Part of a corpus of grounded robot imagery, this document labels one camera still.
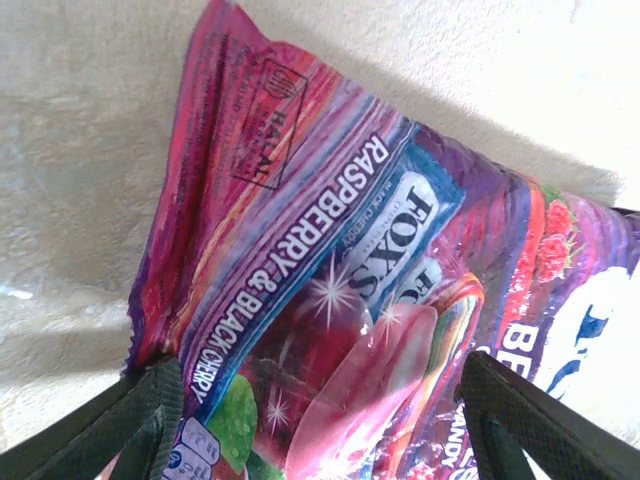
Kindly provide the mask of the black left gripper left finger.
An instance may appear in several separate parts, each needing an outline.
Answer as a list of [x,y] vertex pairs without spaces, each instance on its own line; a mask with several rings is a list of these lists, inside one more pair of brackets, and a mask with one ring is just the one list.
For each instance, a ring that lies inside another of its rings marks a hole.
[[3,479],[160,479],[183,411],[180,364],[164,357],[1,454]]

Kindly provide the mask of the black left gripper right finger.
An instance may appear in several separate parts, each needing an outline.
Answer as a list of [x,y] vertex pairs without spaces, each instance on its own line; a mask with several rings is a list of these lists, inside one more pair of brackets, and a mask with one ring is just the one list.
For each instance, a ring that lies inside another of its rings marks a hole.
[[457,400],[481,479],[637,479],[639,451],[481,351],[463,365]]

